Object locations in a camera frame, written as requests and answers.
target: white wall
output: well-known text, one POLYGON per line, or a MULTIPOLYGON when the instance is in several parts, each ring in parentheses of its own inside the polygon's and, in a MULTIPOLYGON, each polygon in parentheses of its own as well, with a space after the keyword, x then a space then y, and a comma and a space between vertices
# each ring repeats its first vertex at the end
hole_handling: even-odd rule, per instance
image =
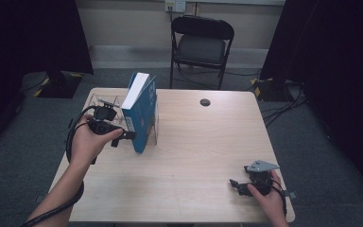
MULTIPOLYGON (((170 46, 170 19, 163 1, 77 0, 77 4, 88 44, 170 46)), ((185 14, 194 14, 195 5, 188 2, 185 14)), ((199 3, 198 14, 230 23, 235 31, 233 48, 268 49, 282 8, 199 3)))

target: table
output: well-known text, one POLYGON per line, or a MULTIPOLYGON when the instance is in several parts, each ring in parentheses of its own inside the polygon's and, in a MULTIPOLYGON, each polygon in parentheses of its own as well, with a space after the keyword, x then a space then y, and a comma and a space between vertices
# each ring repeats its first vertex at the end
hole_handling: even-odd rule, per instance
MULTIPOLYGON (((124 96, 126 92, 94 88, 84 108, 93 94, 124 96)), ((248 182, 243 166, 257 159, 277 164, 254 94, 162 89, 157 94, 157 145, 148 141, 138 154, 131 141, 121 140, 118 148, 108 144, 84 179, 84 195, 70 221, 267 221, 257 201, 239 196, 229 183, 229 179, 248 182), (200 105, 203 98, 211 105, 200 105)), ((67 166, 64 155, 52 185, 67 166)), ((286 219, 293 221, 290 199, 286 202, 286 219)))

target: hand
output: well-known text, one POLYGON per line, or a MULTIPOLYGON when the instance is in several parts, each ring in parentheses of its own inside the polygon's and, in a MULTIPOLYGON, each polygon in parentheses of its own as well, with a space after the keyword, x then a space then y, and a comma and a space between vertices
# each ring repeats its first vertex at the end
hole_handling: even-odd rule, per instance
MULTIPOLYGON (((279 188, 279 184, 281 184, 280 177, 276 174, 275 170, 271 170, 272 178, 275 182, 272 185, 276 188, 279 188)), ((267 217, 273 226, 288 226, 287 221, 285 220, 285 213, 283 211, 283 201, 281 196, 275 189, 271 189, 269 194, 263 196, 252 184, 248 185, 249 191, 252 195, 258 200, 259 205, 262 210, 265 212, 267 217)))
POLYGON ((78 122, 79 128, 76 130, 72 142, 72 159, 70 164, 89 165, 109 141, 123 133, 123 130, 119 129, 104 135, 97 135, 86 124, 92 118, 91 115, 85 114, 78 122))

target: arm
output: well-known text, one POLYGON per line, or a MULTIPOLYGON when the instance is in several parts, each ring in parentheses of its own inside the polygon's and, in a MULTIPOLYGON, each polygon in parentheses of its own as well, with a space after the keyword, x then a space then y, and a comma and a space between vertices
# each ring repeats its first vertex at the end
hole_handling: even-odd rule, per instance
MULTIPOLYGON (((280 177, 276 174, 275 170, 271 171, 272 178, 277 183, 281 183, 280 177)), ((273 186, 279 188, 277 183, 273 183, 273 186)), ((248 185, 249 191, 258 200, 259 205, 264 210, 265 214, 269 218, 272 226, 274 227, 286 227, 288 226, 285 220, 285 214, 283 211, 283 202, 279 193, 277 193, 273 188, 270 190, 269 194, 263 196, 252 184, 248 185)))
MULTIPOLYGON (((84 115, 79 124, 86 123, 91 118, 90 115, 84 115)), ((105 144, 119 137, 122 132, 122 130, 116 130, 105 135, 96 135, 90 131, 88 125, 79 127, 73 138, 72 159, 69 166, 28 220, 71 200, 77 194, 93 159, 101 152, 105 144)), ((40 222, 37 226, 67 226, 72 209, 73 206, 40 222)))

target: blue book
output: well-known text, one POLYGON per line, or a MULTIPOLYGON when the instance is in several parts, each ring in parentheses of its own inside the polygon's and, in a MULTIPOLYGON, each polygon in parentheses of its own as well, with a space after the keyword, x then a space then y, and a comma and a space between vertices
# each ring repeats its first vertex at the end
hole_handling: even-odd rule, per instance
POLYGON ((147 139, 155 122, 156 108, 156 78, 144 80, 145 74, 133 75, 130 80, 129 91, 122 104, 122 112, 129 131, 135 131, 136 136, 132 140, 134 150, 142 153, 146 147, 147 139), (135 96, 135 87, 144 86, 140 89, 133 103, 126 102, 129 96, 135 96))

